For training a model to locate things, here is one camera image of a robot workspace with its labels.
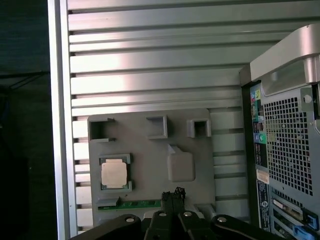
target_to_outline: dark background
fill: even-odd
[[[0,19],[0,76],[50,71],[47,1],[1,0]],[[50,75],[4,93],[23,79],[0,78],[8,103],[1,135],[14,155],[1,156],[3,220],[16,234],[24,223],[18,239],[57,239]]]

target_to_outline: gray plastic bracket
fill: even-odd
[[[211,123],[207,118],[187,121],[187,136],[189,138],[211,137]]]
[[[176,145],[168,145],[168,176],[172,182],[192,182],[196,178],[195,162],[190,152],[183,152]]]
[[[89,140],[95,143],[107,143],[115,141],[114,137],[106,136],[106,128],[110,123],[115,123],[115,119],[107,118],[104,121],[91,121],[88,125]]]
[[[148,139],[168,138],[167,116],[147,116],[146,119],[152,122],[152,127],[148,131]]]

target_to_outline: screw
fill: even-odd
[[[220,223],[225,223],[227,221],[227,219],[225,219],[223,216],[221,216],[221,217],[218,217],[218,221]]]
[[[305,95],[303,97],[303,101],[306,103],[306,104],[309,104],[312,102],[312,97],[310,95]]]
[[[189,211],[186,211],[186,212],[184,212],[183,215],[184,215],[185,217],[190,217],[190,216],[192,215],[192,213],[189,212]]]
[[[132,223],[134,222],[135,220],[132,218],[132,217],[129,217],[125,220],[127,223]]]

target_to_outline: colored port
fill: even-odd
[[[143,201],[121,201],[117,206],[99,206],[98,210],[124,210],[124,209],[144,209],[144,208],[160,208],[160,200],[143,200]]]
[[[285,239],[297,240],[289,232],[287,232],[285,229],[283,229],[278,223],[276,223],[274,221],[273,224],[274,224],[274,229],[277,230],[279,233],[281,233],[282,236],[284,236]]]
[[[293,236],[299,240],[318,240],[319,236],[305,226],[293,226]]]
[[[278,208],[280,208],[282,211],[284,211],[286,214],[293,217],[294,219],[301,221],[301,222],[303,221],[303,214],[301,212],[298,212],[297,210],[293,209],[292,207],[285,205],[276,199],[273,199],[272,203],[273,203],[273,205],[277,206]]]
[[[302,208],[303,219],[302,222],[315,231],[319,230],[319,217],[313,212]]]

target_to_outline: black mounting arm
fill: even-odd
[[[186,192],[177,187],[175,192],[164,192],[161,210],[151,222],[142,222],[133,214],[121,215],[72,240],[283,240],[258,227],[228,215],[217,215],[211,221],[185,209]]]

